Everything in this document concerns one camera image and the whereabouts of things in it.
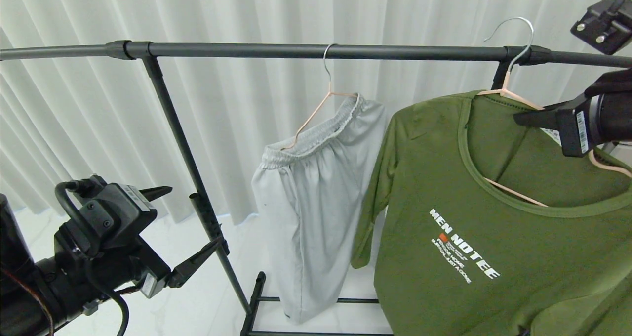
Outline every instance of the round neckline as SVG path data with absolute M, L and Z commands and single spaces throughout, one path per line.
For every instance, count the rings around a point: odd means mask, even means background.
M 539 206 L 504 194 L 496 187 L 494 187 L 494 185 L 485 180 L 485 177 L 483 177 L 480 171 L 478 171 L 476 165 L 474 165 L 474 162 L 472 161 L 472 156 L 470 155 L 470 147 L 468 146 L 467 124 L 470 120 L 470 112 L 472 110 L 473 99 L 474 98 L 472 97 L 465 100 L 463 108 L 461 109 L 461 117 L 459 119 L 458 131 L 459 152 L 461 160 L 463 161 L 463 164 L 465 165 L 465 168 L 469 172 L 470 176 L 472 176 L 472 179 L 474 179 L 474 181 L 476 181 L 476 183 L 478 183 L 478 185 L 480 185 L 483 190 L 494 197 L 497 201 L 500 201 L 505 205 L 512 206 L 512 208 L 523 210 L 531 214 L 547 217 L 570 218 L 588 217 L 604 214 L 607 212 L 618 210 L 632 203 L 632 181 L 630 188 L 628 188 L 626 192 L 619 194 L 616 197 L 611 197 L 609 199 L 605 199 L 603 201 L 599 201 L 597 203 L 592 203 L 589 205 L 572 206 L 568 208 Z

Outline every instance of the green shirt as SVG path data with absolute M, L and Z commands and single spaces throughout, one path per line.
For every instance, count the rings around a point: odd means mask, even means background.
M 368 263 L 375 217 L 389 206 L 374 284 L 395 335 L 587 333 L 632 271 L 632 181 L 563 156 L 541 129 L 515 124 L 525 105 L 477 92 L 395 113 L 352 266 Z

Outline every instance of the white floor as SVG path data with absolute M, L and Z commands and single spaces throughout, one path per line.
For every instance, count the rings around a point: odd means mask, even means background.
M 67 217 L 57 217 L 49 210 L 34 216 L 27 210 L 16 213 L 22 233 L 34 260 L 52 257 L 52 237 Z M 230 246 L 230 261 L 250 300 L 259 271 L 267 274 L 264 295 L 278 296 L 275 275 L 270 270 L 266 236 L 257 216 L 239 226 L 231 226 L 227 216 L 220 217 Z M 165 217 L 154 221 L 142 234 L 162 259 L 173 268 L 197 252 L 208 238 L 196 216 L 174 224 Z M 373 268 L 352 269 L 347 275 L 341 297 L 375 298 Z M 233 289 L 217 257 L 212 256 L 180 289 L 164 289 L 147 299 L 142 293 L 126 295 L 130 336 L 238 336 L 244 321 Z M 59 336 L 113 336 L 120 323 L 120 310 L 106 302 L 92 316 L 80 316 L 59 330 Z M 286 322 L 278 302 L 260 305 L 255 330 L 296 332 L 358 332 L 390 334 L 391 329 L 379 305 L 339 304 L 309 322 L 293 326 Z

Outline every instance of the metal hook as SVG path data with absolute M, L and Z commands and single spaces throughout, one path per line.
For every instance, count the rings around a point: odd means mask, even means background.
M 509 72 L 510 72 L 510 71 L 512 71 L 512 68 L 513 68 L 513 66 L 514 66 L 515 62 L 516 62 L 517 60 L 519 60 L 519 59 L 520 59 L 520 57 L 522 57 L 525 53 L 527 53 L 527 52 L 529 51 L 529 49 L 531 48 L 531 44 L 533 44 L 533 36 L 535 35 L 535 30 L 533 29 L 533 24 L 531 23 L 531 21 L 529 21 L 528 19 L 526 19 L 526 18 L 524 18 L 524 17 L 521 17 L 521 16 L 517 16 L 517 17 L 514 17 L 514 18 L 508 18 L 508 19 L 506 19 L 505 21 L 503 21 L 503 22 L 499 23 L 499 25 L 496 27 L 496 29 L 494 30 L 494 32 L 492 32 L 492 35 L 491 35 L 491 36 L 487 37 L 486 39 L 483 39 L 483 42 L 487 42 L 487 40 L 488 40 L 488 39 L 491 39 L 491 38 L 494 36 L 494 34 L 496 33 L 496 30 L 498 30 L 498 28 L 499 28 L 500 26 L 502 26 L 502 25 L 503 25 L 503 23 L 506 23 L 507 21 L 510 21 L 510 20 L 512 20 L 512 19 L 520 19 L 520 20 L 524 21 L 526 24 L 528 24 L 528 25 L 529 25 L 529 28 L 531 29 L 531 37 L 529 38 L 529 44 L 528 44 L 528 45 L 526 45 L 526 47 L 524 48 L 524 50 L 522 50 L 522 52 L 520 52 L 520 53 L 519 53 L 519 54 L 518 54 L 518 55 L 517 55 L 514 59 L 512 59 L 512 61 L 510 62 L 510 67 L 509 67 L 509 69 L 508 69 L 508 71 L 509 71 Z
M 331 46 L 336 45 L 336 43 L 332 43 L 325 48 L 325 54 L 322 55 L 322 62 L 325 64 L 325 70 L 327 71 L 327 75 L 329 75 L 329 82 L 331 83 L 331 73 L 329 72 L 329 68 L 327 68 L 327 51 L 331 48 Z

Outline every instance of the white curtain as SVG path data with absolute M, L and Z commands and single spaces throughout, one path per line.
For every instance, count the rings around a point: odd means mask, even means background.
M 535 44 L 596 52 L 570 34 L 599 0 L 0 0 L 2 48 L 154 42 L 483 45 L 524 16 Z M 523 23 L 485 45 L 524 45 Z M 619 55 L 631 55 L 632 46 Z M 161 58 L 165 81 L 218 214 L 255 212 L 250 178 L 264 145 L 293 135 L 326 91 L 322 61 Z M 493 63 L 330 61 L 334 87 L 389 111 L 489 88 Z M 0 190 L 14 209 L 54 208 L 63 180 L 93 172 L 139 188 L 170 185 L 158 203 L 176 221 L 194 191 L 140 61 L 30 59 L 0 66 Z M 519 68 L 512 88 L 540 104 L 573 99 L 609 68 Z M 334 113 L 330 100 L 314 122 Z

